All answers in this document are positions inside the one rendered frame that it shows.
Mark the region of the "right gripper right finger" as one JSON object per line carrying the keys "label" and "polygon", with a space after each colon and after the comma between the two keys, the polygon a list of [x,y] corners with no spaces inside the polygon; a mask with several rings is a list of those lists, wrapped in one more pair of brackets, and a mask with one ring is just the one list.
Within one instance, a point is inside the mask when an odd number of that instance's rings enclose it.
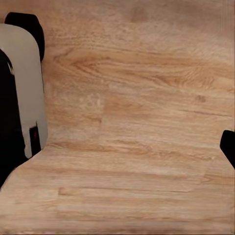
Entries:
{"label": "right gripper right finger", "polygon": [[223,132],[220,148],[235,168],[235,132],[229,130]]}

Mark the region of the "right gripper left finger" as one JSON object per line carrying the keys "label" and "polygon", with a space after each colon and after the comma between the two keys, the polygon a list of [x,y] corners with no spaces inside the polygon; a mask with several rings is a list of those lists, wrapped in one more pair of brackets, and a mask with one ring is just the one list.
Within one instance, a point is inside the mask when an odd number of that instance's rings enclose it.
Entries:
{"label": "right gripper left finger", "polygon": [[0,136],[0,188],[25,149],[20,130]]}

